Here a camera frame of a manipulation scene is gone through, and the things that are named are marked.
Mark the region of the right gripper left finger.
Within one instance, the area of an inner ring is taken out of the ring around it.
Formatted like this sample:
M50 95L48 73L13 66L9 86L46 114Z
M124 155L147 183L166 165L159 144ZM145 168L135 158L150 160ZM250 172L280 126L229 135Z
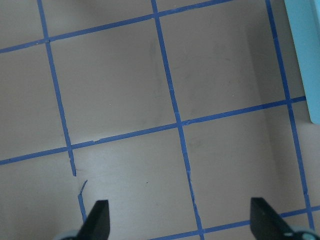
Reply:
M86 221L80 228L76 240L107 240L111 231L108 200L97 200Z

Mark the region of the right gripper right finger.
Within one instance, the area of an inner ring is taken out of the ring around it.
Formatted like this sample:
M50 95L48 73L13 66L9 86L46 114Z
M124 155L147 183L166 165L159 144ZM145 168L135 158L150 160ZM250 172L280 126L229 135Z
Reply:
M262 197L250 200L250 230L256 240L302 240Z

